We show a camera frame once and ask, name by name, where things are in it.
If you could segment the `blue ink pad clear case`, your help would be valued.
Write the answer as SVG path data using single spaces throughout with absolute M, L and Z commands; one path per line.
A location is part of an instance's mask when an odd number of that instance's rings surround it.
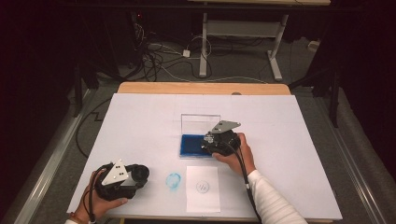
M 201 143 L 219 121 L 220 115 L 182 114 L 179 156 L 189 159 L 209 158 L 211 154 L 201 148 Z

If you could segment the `person's right hand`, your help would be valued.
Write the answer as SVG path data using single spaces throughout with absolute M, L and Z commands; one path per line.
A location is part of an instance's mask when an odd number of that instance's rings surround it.
M 219 153 L 213 153 L 212 157 L 217 161 L 228 164 L 229 167 L 239 175 L 243 175 L 243 171 L 246 171 L 246 174 L 249 175 L 256 170 L 253 154 L 245 135 L 243 133 L 238 133 L 237 135 L 241 141 L 241 145 L 236 155 L 225 157 Z

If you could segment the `black equipment with red light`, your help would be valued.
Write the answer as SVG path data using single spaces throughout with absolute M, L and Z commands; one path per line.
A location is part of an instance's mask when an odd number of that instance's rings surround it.
M 132 49 L 129 51 L 130 62 L 134 65 L 139 65 L 141 64 L 146 45 L 145 31 L 138 22 L 139 18 L 136 12 L 126 12 L 125 18 L 127 31 L 129 32 L 128 36 L 132 44 Z

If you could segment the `person's left hand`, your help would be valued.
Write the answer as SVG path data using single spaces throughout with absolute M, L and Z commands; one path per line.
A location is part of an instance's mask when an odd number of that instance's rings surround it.
M 76 222 L 88 223 L 90 221 L 89 211 L 95 215 L 96 219 L 101 218 L 107 211 L 120 207 L 128 202 L 127 198 L 119 198 L 114 201 L 106 201 L 97 195 L 95 189 L 91 189 L 91 182 L 101 174 L 99 172 L 92 172 L 90 182 L 84 189 L 77 209 L 69 215 L 68 219 L 75 220 Z

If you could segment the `aluminium floor rail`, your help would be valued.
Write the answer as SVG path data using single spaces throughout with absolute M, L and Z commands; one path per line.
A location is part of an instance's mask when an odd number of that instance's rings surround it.
M 349 148 L 342 137 L 338 128 L 335 128 L 332 121 L 329 118 L 329 112 L 325 102 L 319 98 L 315 99 L 316 104 L 320 110 L 320 113 L 324 117 L 328 126 L 332 131 L 332 136 L 336 142 L 337 150 L 340 154 L 341 161 L 346 167 L 346 171 L 354 185 L 355 191 L 359 195 L 360 201 L 364 206 L 364 209 L 372 224 L 388 224 L 382 211 L 379 208 L 379 204 L 375 200 L 375 196 L 367 184 L 366 180 L 361 174 L 357 163 L 352 157 Z
M 72 141 L 73 135 L 77 130 L 78 125 L 82 121 L 84 113 L 87 111 L 96 90 L 87 89 L 83 94 L 83 106 L 77 115 L 66 122 L 64 130 L 61 132 L 60 140 L 55 145 L 49 160 L 46 163 L 42 173 L 37 179 L 30 195 L 26 199 L 21 211 L 19 212 L 14 224 L 30 224 L 35 212 L 44 199 L 53 177 L 63 160 L 64 154 Z

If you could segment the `white table cover board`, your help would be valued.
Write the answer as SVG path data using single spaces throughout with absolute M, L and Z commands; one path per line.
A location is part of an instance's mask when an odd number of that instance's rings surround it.
M 148 183 L 113 217 L 253 221 L 244 181 L 212 158 L 179 156 L 181 115 L 220 115 L 240 123 L 258 170 L 307 219 L 341 218 L 318 153 L 292 95 L 114 94 L 69 207 L 75 209 L 101 165 L 123 160 L 149 168 Z M 219 213 L 186 211 L 188 166 L 215 166 Z

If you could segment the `white metal frame desk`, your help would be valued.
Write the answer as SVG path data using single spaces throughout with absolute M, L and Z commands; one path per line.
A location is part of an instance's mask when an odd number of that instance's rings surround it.
M 314 7 L 327 7 L 331 0 L 189 0 L 197 3 L 199 7 L 215 7 L 224 5 L 226 7 L 237 7 L 247 5 L 248 7 L 302 7 L 303 9 Z M 275 40 L 272 49 L 266 51 L 267 60 L 272 69 L 276 81 L 283 79 L 276 61 L 278 48 L 287 26 L 289 13 L 283 13 L 277 21 L 248 21 L 247 19 L 210 19 L 208 13 L 203 13 L 202 39 L 199 77 L 208 77 L 209 51 L 212 50 L 208 38 L 210 36 L 236 36 L 236 37 L 269 37 Z

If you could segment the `white paper sheet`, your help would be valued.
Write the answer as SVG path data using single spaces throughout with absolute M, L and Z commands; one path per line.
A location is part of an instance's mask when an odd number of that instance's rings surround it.
M 186 197 L 188 213 L 219 213 L 218 168 L 215 166 L 188 166 Z

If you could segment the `black metal stand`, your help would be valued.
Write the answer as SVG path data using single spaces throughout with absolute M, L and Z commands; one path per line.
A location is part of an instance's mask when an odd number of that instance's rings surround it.
M 334 128 L 338 127 L 337 123 L 337 107 L 339 96 L 339 74 L 335 68 L 325 67 L 319 69 L 311 75 L 306 75 L 288 85 L 290 90 L 300 86 L 312 87 L 314 97 L 329 96 L 329 119 Z
M 81 84 L 81 76 L 79 72 L 79 64 L 76 63 L 74 68 L 75 75 L 75 112 L 74 117 L 76 118 L 80 113 L 82 108 L 82 84 Z

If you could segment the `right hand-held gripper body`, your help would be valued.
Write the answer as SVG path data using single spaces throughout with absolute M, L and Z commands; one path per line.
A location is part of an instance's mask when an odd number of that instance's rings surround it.
M 239 126 L 239 122 L 221 120 L 212 129 L 213 140 L 210 144 L 210 151 L 222 156 L 232 155 L 241 145 L 238 135 L 233 131 Z

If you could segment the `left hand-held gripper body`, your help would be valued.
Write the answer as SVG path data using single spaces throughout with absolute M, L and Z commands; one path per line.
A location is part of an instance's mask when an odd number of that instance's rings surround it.
M 124 181 L 130 176 L 122 160 L 106 164 L 104 169 L 94 184 L 100 198 L 114 201 L 119 198 L 132 199 L 135 196 L 137 187 L 124 185 Z

